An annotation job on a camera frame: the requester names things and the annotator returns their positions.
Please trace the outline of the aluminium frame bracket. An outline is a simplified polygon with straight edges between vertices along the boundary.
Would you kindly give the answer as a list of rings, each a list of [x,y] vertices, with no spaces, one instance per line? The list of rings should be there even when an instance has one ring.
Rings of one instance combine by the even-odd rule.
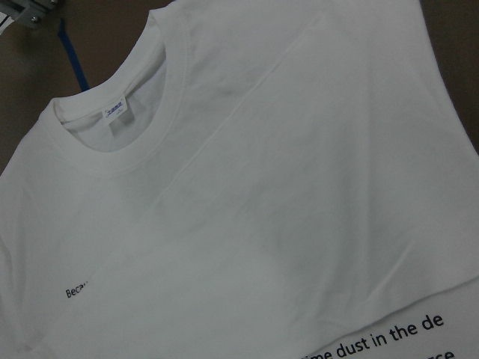
[[[28,28],[37,28],[62,0],[1,0],[1,13]]]

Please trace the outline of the white printed t-shirt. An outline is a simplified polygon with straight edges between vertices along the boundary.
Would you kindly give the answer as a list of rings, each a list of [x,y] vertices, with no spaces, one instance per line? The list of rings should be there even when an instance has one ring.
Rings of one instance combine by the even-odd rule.
[[[3,358],[310,358],[478,277],[418,1],[174,1],[1,175]]]

